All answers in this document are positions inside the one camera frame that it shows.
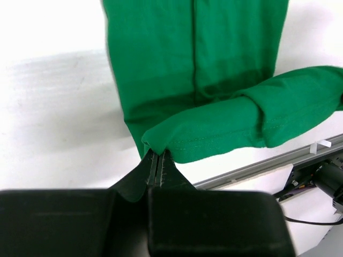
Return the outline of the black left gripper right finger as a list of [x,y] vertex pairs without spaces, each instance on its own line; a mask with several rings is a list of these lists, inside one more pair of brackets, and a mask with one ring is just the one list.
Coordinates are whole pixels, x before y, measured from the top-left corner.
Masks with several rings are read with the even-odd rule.
[[159,156],[147,192],[150,256],[294,256],[274,196],[196,189],[169,151]]

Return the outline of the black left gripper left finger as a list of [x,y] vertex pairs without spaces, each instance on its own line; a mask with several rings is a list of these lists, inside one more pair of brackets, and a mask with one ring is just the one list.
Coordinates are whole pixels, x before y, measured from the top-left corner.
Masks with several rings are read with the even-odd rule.
[[2,190],[1,256],[148,256],[145,193],[158,156],[109,188]]

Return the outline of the green t-shirt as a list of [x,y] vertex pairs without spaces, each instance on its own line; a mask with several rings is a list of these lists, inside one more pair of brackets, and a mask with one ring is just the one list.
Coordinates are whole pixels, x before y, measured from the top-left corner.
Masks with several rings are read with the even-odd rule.
[[104,1],[108,53],[140,156],[190,163],[273,148],[342,110],[342,68],[274,75],[288,1]]

